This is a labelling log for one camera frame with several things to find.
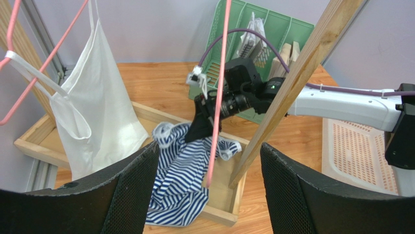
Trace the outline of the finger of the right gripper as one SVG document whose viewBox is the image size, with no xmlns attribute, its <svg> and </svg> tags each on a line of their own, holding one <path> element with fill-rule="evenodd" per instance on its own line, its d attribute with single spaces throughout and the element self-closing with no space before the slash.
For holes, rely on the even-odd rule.
<svg viewBox="0 0 415 234">
<path fill-rule="evenodd" d="M 211 137 L 213 125 L 210 120 L 194 120 L 185 135 L 185 143 Z"/>
</svg>

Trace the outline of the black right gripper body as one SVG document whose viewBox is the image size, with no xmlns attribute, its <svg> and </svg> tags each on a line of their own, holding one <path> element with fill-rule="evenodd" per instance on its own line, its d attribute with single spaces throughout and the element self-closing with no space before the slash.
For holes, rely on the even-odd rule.
<svg viewBox="0 0 415 234">
<path fill-rule="evenodd" d="M 216 98 L 216 91 L 208 91 L 207 97 L 200 93 L 194 98 L 193 130 L 196 133 L 213 133 Z"/>
</svg>

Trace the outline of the blue white striped tank top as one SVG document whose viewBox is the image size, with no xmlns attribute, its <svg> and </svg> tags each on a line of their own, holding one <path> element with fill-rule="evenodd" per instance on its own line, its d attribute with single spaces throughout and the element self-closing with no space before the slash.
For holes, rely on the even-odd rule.
<svg viewBox="0 0 415 234">
<path fill-rule="evenodd" d="M 159 158 L 147 225 L 188 226 L 208 203 L 209 190 L 202 182 L 208 171 L 211 138 L 185 143 L 189 128 L 189 123 L 161 122 L 152 131 Z"/>
</svg>

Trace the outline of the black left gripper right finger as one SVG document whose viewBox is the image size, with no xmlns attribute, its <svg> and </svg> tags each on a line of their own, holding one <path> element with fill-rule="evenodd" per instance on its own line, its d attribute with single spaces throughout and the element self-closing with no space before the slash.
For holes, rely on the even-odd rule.
<svg viewBox="0 0 415 234">
<path fill-rule="evenodd" d="M 415 199 L 340 182 L 263 143 L 262 176 L 275 234 L 412 234 Z"/>
</svg>

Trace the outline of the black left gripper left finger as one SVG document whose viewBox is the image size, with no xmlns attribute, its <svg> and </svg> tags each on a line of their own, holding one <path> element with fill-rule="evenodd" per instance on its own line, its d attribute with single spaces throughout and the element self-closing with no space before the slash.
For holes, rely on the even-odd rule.
<svg viewBox="0 0 415 234">
<path fill-rule="evenodd" d="M 140 234 L 159 157 L 151 142 L 131 156 L 57 189 L 0 192 L 3 234 Z"/>
</svg>

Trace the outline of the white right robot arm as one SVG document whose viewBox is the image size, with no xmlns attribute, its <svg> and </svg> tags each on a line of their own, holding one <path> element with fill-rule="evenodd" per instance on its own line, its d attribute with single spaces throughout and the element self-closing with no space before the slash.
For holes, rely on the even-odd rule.
<svg viewBox="0 0 415 234">
<path fill-rule="evenodd" d="M 194 98 L 195 117 L 186 142 L 213 135 L 221 120 L 249 108 L 265 114 L 285 78 L 262 81 L 250 58 L 225 64 L 225 93 L 216 111 L 214 90 Z M 274 234 L 415 233 L 415 85 L 369 91 L 307 84 L 286 115 L 315 116 L 364 124 L 385 133 L 385 159 L 398 194 L 358 188 L 290 159 L 268 143 L 260 149 L 265 197 Z"/>
</svg>

